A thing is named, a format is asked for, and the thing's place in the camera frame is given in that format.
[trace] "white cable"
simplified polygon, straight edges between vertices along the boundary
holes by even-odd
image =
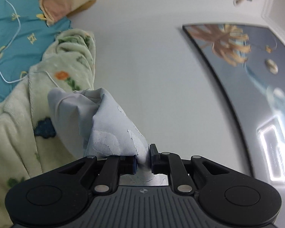
[[[14,10],[14,12],[15,12],[15,16],[16,16],[16,18],[17,18],[17,20],[18,20],[19,27],[18,27],[18,30],[16,31],[15,35],[12,37],[12,39],[11,39],[10,42],[8,43],[8,45],[0,52],[0,54],[3,53],[8,47],[10,47],[11,43],[15,40],[15,38],[18,36],[18,34],[19,34],[20,30],[21,30],[21,22],[20,22],[20,20],[19,20],[19,17],[18,17],[18,14],[17,14],[17,11],[16,11],[15,7],[14,7],[13,4],[11,4],[8,0],[5,0],[5,1],[6,1],[9,5],[11,5],[11,7],[13,8],[13,10]],[[51,80],[57,87],[59,87],[59,86],[57,85],[57,83],[53,80],[53,78],[50,76],[50,74],[49,74],[47,71],[30,72],[29,74],[37,74],[37,73],[46,73],[47,76],[50,78],[50,80]],[[7,80],[3,77],[3,74],[2,74],[1,71],[0,71],[0,76],[1,76],[1,78],[4,80],[4,82],[6,82],[6,83],[8,83],[8,84],[12,84],[12,83],[16,83],[16,82],[22,81],[22,80],[24,80],[26,77],[28,77],[29,74],[27,74],[26,76],[24,76],[24,77],[22,77],[22,78],[20,78],[20,79],[18,79],[18,80],[7,81]]]
[[[8,49],[8,47],[10,47],[11,43],[15,40],[15,38],[18,36],[18,34],[19,34],[20,30],[21,30],[21,22],[20,22],[20,20],[19,20],[19,17],[17,16],[18,14],[17,14],[16,9],[14,8],[14,6],[13,6],[8,0],[5,0],[5,1],[6,1],[8,4],[10,4],[11,7],[13,8],[13,10],[14,10],[14,12],[15,12],[15,16],[16,16],[16,18],[17,18],[17,20],[18,20],[19,27],[18,27],[18,30],[16,31],[15,35],[12,37],[12,39],[11,39],[10,42],[8,43],[8,45],[0,52],[0,54],[2,54],[4,51],[6,51],[6,50]],[[1,78],[4,80],[4,82],[6,82],[6,83],[8,83],[8,84],[12,84],[12,83],[16,83],[16,82],[22,81],[22,80],[26,77],[26,76],[24,76],[23,78],[20,78],[20,79],[18,79],[18,80],[14,80],[14,81],[7,81],[7,80],[3,77],[1,71],[0,71],[0,76],[1,76]]]

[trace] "green leaf print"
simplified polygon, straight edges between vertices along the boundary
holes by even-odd
[[[8,185],[9,188],[12,188],[15,185],[17,185],[19,183],[22,183],[24,181],[25,181],[24,177],[22,177],[20,181],[18,181],[16,178],[11,177],[10,179],[8,179],[7,185]]]
[[[86,68],[89,68],[89,64],[88,64],[87,60],[83,56],[79,56],[78,58],[76,58],[76,61],[81,63]]]
[[[75,81],[71,77],[68,77],[65,82],[71,87],[72,91],[81,90],[80,86],[76,85]]]
[[[35,153],[35,156],[36,156],[36,159],[38,160],[38,162],[40,163],[40,158],[39,158],[38,153]]]
[[[88,48],[90,47],[90,40],[91,40],[91,36],[87,35],[86,38],[85,38],[85,43],[86,43]]]
[[[65,42],[86,46],[84,38],[80,35],[65,36],[58,40],[59,44],[65,43]]]

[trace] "light blue cloth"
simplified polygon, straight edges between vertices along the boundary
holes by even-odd
[[[45,50],[54,42],[55,35],[70,28],[70,21],[64,18],[52,27],[47,27],[46,22],[40,19],[43,12],[39,8],[38,0],[9,2],[20,16],[21,31],[2,54],[0,70],[7,81],[13,81],[19,79],[21,74],[25,75],[30,66],[40,62]],[[5,0],[0,0],[0,48],[10,42],[18,29],[18,21],[13,14],[12,7]],[[0,102],[16,85],[17,83],[7,84],[0,77]]]
[[[168,184],[166,175],[152,174],[147,140],[107,90],[67,93],[54,88],[48,102],[53,126],[74,157],[136,155],[137,173],[121,176],[121,185]]]

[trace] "metal rivet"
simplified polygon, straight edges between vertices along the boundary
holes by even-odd
[[[190,191],[192,191],[192,187],[186,184],[183,185],[179,185],[177,187],[177,190],[183,193],[189,193]]]
[[[96,191],[96,192],[99,192],[99,193],[104,193],[104,192],[107,192],[107,191],[109,191],[109,186],[107,186],[107,185],[97,185],[95,188],[94,188],[94,190]]]

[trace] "gray cloth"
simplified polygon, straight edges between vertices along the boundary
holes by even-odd
[[[56,132],[76,158],[136,155],[137,175],[122,177],[124,184],[167,184],[165,175],[155,177],[151,173],[145,137],[107,90],[66,93],[54,88],[49,92],[48,102]]]

